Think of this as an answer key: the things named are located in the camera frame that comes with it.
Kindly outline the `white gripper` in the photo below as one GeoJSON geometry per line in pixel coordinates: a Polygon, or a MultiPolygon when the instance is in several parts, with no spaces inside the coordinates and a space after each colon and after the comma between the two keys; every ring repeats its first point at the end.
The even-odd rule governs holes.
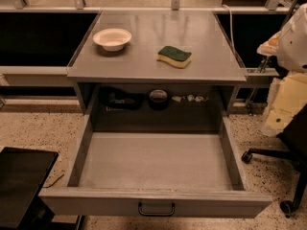
{"type": "MultiPolygon", "coordinates": [[[[288,71],[307,72],[307,4],[303,4],[277,32],[257,48],[257,53],[277,55],[278,64],[288,71]]],[[[266,136],[281,133],[293,117],[307,104],[307,75],[290,72],[274,78],[264,110],[262,132],[266,136]]]]}

